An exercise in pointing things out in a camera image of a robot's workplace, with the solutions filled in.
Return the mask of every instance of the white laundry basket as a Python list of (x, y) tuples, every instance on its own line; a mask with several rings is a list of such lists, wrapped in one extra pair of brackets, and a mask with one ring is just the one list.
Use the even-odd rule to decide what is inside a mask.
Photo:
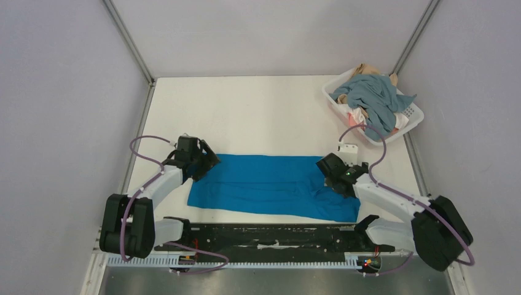
[[(333, 93), (337, 88), (339, 88), (342, 84), (344, 84), (347, 81), (347, 79), (349, 79), (349, 77), (351, 77), (351, 74), (353, 73), (354, 70), (355, 70), (354, 68), (350, 69), (349, 71), (347, 71), (347, 72), (337, 76), (335, 79), (329, 81), (328, 83), (326, 83), (326, 85), (324, 85), (324, 87), (322, 87), (322, 93), (326, 97), (326, 99), (329, 103), (329, 107), (333, 110), (333, 112), (337, 115), (337, 117), (340, 120), (342, 120), (342, 122), (347, 127), (350, 126), (347, 113), (339, 107), (339, 105), (331, 98), (331, 96), (329, 96), (329, 94)], [(396, 89), (396, 93), (403, 94), (398, 89)], [(416, 127), (416, 125), (418, 125), (418, 123), (423, 121), (423, 112), (414, 103), (411, 103), (410, 106), (402, 113), (409, 118), (409, 123), (407, 123), (407, 125), (404, 128), (398, 130), (396, 133), (393, 133), (389, 137), (385, 138), (386, 143), (390, 143), (390, 142), (396, 140), (397, 138), (400, 138), (402, 135), (409, 132), (409, 130)], [(364, 130), (362, 130), (361, 128), (357, 128), (355, 133), (358, 135), (362, 135), (362, 136), (358, 136), (362, 140), (366, 140), (367, 142), (369, 142), (375, 146), (383, 146), (383, 143), (381, 141), (374, 141), (374, 140), (370, 139), (369, 137), (367, 137), (366, 134), (364, 133)]]

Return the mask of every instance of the gray wall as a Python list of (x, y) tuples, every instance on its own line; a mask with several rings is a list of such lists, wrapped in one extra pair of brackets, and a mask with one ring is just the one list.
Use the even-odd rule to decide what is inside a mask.
[(428, 0), (114, 0), (155, 77), (392, 70)]
[(147, 85), (100, 1), (0, 7), (0, 294), (77, 294)]
[(475, 242), (475, 294), (519, 294), (521, 2), (442, 1), (400, 74), (425, 121), (414, 131), (428, 185)]

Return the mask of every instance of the white table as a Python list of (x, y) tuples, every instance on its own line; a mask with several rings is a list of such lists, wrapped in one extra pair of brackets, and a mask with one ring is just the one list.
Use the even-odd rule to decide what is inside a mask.
[[(171, 140), (183, 133), (206, 140), (217, 154), (326, 155), (346, 129), (320, 93), (333, 76), (255, 76), (160, 78), (143, 135)], [(378, 160), (382, 147), (367, 146), (354, 134), (344, 142), (359, 146), (359, 162)], [(145, 139), (139, 152), (164, 160), (172, 147)], [(130, 187), (139, 186), (157, 169), (137, 159)], [(386, 159), (374, 169), (378, 179), (419, 194), (403, 138), (388, 145)], [(154, 211), (156, 219), (176, 216), (191, 222), (331, 223), (290, 215), (252, 214), (187, 206), (192, 181), (174, 190)], [(394, 216), (362, 203), (358, 220), (368, 214)]]

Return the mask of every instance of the blue cloth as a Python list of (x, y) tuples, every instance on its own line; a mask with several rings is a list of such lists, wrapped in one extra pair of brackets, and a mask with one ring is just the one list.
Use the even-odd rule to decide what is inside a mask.
[[(341, 94), (347, 94), (347, 105), (350, 108), (359, 106), (366, 109), (369, 118), (366, 122), (388, 136), (396, 125), (395, 112), (403, 112), (412, 103), (416, 95), (396, 94), (396, 87), (388, 76), (358, 74), (342, 84), (330, 94), (335, 101)], [(374, 141), (380, 137), (373, 130), (366, 128), (366, 135)]]
[(321, 157), (226, 155), (193, 183), (188, 206), (356, 222), (360, 201), (324, 186)]

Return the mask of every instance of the pile of clothes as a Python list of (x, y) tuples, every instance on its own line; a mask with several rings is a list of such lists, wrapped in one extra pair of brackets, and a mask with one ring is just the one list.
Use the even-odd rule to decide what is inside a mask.
[[(382, 76), (377, 68), (362, 63), (330, 96), (348, 113), (350, 125), (370, 125), (387, 137), (407, 125), (409, 118), (402, 112), (416, 97), (396, 94), (397, 83), (396, 74)], [(370, 139), (380, 140), (372, 129), (364, 132)]]

